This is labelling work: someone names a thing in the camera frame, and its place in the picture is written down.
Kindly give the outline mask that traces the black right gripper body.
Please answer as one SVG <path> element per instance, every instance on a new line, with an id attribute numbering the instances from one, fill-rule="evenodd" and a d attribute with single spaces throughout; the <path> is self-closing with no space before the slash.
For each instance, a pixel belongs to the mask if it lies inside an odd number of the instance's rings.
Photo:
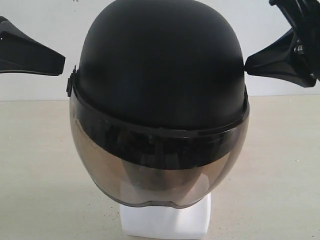
<path id="1" fill-rule="evenodd" d="M 317 0 L 270 0 L 277 6 L 300 40 L 310 73 L 320 78 L 320 3 Z"/>

